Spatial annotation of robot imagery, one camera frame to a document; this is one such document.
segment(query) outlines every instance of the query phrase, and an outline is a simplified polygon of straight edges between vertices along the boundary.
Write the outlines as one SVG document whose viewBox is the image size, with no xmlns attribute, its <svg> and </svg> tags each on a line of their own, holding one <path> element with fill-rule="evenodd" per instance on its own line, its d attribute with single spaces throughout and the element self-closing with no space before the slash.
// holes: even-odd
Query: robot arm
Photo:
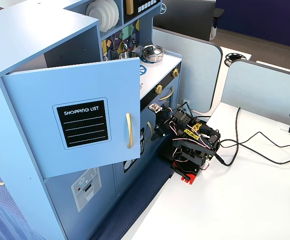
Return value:
<svg viewBox="0 0 290 240">
<path fill-rule="evenodd" d="M 156 114 L 152 141 L 173 135 L 172 140 L 162 148 L 161 155 L 173 162 L 171 168 L 174 172 L 192 184 L 201 167 L 209 164 L 220 148 L 220 133 L 181 109 L 174 112 L 156 103 L 149 109 Z"/>
</svg>

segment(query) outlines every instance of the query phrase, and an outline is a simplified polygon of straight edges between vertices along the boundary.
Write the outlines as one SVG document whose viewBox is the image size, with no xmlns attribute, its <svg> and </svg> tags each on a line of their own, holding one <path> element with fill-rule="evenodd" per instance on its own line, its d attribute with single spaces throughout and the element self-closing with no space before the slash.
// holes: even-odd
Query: silver pot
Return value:
<svg viewBox="0 0 290 240">
<path fill-rule="evenodd" d="M 162 61 L 164 54 L 166 54 L 166 50 L 157 45 L 142 46 L 140 50 L 143 53 L 144 59 L 152 63 Z"/>
<path fill-rule="evenodd" d="M 140 55 L 133 51 L 125 51 L 119 54 L 119 59 L 139 58 Z"/>
</svg>

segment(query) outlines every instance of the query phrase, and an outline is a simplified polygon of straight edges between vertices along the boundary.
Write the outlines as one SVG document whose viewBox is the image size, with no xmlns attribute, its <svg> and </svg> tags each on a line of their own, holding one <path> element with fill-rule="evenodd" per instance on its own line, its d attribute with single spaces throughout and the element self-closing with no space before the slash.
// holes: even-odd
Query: computer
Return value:
<svg viewBox="0 0 290 240">
<path fill-rule="evenodd" d="M 153 25 L 209 41 L 215 7 L 215 1 L 163 0 L 161 12 L 154 17 Z"/>
</svg>

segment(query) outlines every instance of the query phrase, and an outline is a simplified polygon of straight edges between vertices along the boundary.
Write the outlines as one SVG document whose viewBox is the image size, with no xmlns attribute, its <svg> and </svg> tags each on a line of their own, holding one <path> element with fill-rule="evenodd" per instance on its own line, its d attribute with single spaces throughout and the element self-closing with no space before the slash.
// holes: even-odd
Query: white desk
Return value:
<svg viewBox="0 0 290 240">
<path fill-rule="evenodd" d="M 236 113 L 237 108 L 220 103 L 208 124 L 222 139 L 234 139 Z M 290 144 L 290 134 L 277 125 L 241 110 L 239 140 L 262 131 L 279 145 Z M 246 145 L 277 162 L 290 159 L 290 147 L 277 148 L 260 136 Z M 228 163 L 234 152 L 235 147 L 220 148 L 218 154 Z M 270 163 L 240 147 L 231 167 L 213 158 L 193 185 L 175 173 L 133 237 L 149 239 L 290 239 L 290 164 Z"/>
<path fill-rule="evenodd" d="M 227 54 L 231 54 L 231 53 L 242 54 L 243 56 L 246 57 L 247 60 L 250 60 L 251 57 L 252 57 L 251 54 L 248 54 L 248 53 L 245 53 L 245 52 L 236 51 L 236 50 L 229 49 L 229 48 L 222 47 L 222 46 L 220 48 L 221 48 L 221 50 L 223 52 L 223 56 L 222 56 L 221 64 L 220 64 L 220 68 L 219 68 L 219 73 L 218 73 L 218 78 L 217 78 L 217 84 L 216 84 L 216 88 L 215 88 L 213 103 L 212 103 L 212 106 L 211 106 L 210 110 L 208 112 L 206 112 L 206 113 L 195 111 L 196 114 L 201 115 L 201 116 L 210 116 L 210 115 L 212 115 L 212 113 L 217 108 L 218 104 L 221 102 L 222 95 L 223 95 L 223 90 L 224 90 L 224 86 L 225 86 L 225 82 L 226 82 L 227 73 L 229 71 L 229 67 L 226 66 L 225 63 L 224 63 L 224 61 L 226 59 L 226 55 Z"/>
<path fill-rule="evenodd" d="M 269 63 L 266 63 L 266 62 L 263 62 L 263 61 L 256 61 L 256 63 L 263 64 L 263 65 L 270 66 L 270 67 L 273 67 L 273 68 L 276 68 L 276 69 L 281 69 L 281 70 L 285 70 L 285 71 L 290 72 L 290 69 L 288 69 L 288 68 L 284 68 L 284 67 L 281 67 L 281 66 L 276 66 L 276 65 L 269 64 Z"/>
</svg>

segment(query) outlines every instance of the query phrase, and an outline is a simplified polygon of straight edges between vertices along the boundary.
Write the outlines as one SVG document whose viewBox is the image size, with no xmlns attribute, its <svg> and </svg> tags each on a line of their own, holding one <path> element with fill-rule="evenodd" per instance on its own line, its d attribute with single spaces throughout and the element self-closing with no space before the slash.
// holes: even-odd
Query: white plate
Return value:
<svg viewBox="0 0 290 240">
<path fill-rule="evenodd" d="M 89 11 L 89 16 L 95 19 L 99 20 L 99 25 L 101 26 L 103 23 L 103 17 L 102 14 L 100 13 L 100 11 L 98 11 L 97 9 L 92 9 Z"/>
<path fill-rule="evenodd" d="M 109 13 L 109 28 L 108 29 L 111 29 L 114 24 L 114 14 L 115 14 L 114 9 L 112 8 L 112 6 L 110 5 L 108 1 L 105 1 L 105 0 L 96 0 L 96 1 L 103 4 L 105 8 L 107 9 Z"/>
<path fill-rule="evenodd" d="M 106 0 L 111 8 L 114 10 L 114 23 L 113 23 L 113 27 L 116 26 L 116 24 L 118 23 L 119 21 L 119 17 L 120 17 L 120 13 L 119 13 L 119 8 L 117 7 L 117 4 L 114 0 Z"/>
<path fill-rule="evenodd" d="M 88 5 L 86 12 L 88 12 L 87 10 L 89 11 L 88 15 L 90 17 L 94 18 L 95 16 L 95 18 L 99 20 L 99 30 L 105 33 L 110 28 L 110 13 L 105 7 L 105 5 L 99 1 L 93 1 L 90 5 Z M 92 10 L 97 10 L 101 15 L 101 19 L 97 18 L 98 16 L 97 11 Z"/>
</svg>

